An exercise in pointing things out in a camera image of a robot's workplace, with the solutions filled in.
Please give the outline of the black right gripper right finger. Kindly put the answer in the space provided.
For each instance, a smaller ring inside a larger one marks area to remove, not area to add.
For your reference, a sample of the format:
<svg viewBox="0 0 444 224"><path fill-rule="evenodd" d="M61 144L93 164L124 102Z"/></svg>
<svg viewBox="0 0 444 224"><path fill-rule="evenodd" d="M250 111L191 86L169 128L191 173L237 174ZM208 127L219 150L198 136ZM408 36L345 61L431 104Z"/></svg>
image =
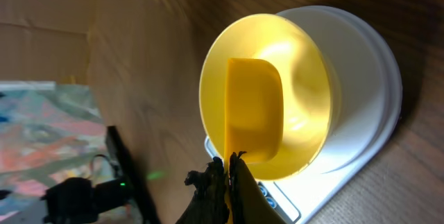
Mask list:
<svg viewBox="0 0 444 224"><path fill-rule="evenodd" d="M234 224L285 224L268 204L259 185L241 156L233 153L229 160L229 193Z"/></svg>

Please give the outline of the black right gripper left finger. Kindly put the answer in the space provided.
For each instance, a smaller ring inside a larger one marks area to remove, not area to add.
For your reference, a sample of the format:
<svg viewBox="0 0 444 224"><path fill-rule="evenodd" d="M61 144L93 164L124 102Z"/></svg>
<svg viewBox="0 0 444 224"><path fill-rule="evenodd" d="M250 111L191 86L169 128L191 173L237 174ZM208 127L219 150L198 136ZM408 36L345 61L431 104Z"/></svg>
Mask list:
<svg viewBox="0 0 444 224"><path fill-rule="evenodd" d="M230 210L225 202L227 177L223 161L214 157L204 172L190 171L185 185L194 185L194 195L176 224L225 224Z"/></svg>

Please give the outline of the yellow scoop cup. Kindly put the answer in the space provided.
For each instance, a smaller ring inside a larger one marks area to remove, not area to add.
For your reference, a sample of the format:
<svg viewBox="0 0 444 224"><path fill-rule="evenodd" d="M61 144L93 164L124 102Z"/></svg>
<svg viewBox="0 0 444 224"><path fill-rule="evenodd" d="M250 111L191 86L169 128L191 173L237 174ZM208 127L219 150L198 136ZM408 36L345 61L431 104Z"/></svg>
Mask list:
<svg viewBox="0 0 444 224"><path fill-rule="evenodd" d="M277 69L260 59L230 58L225 82L224 158L244 151L242 160L263 164L280 148L283 131L282 83Z"/></svg>

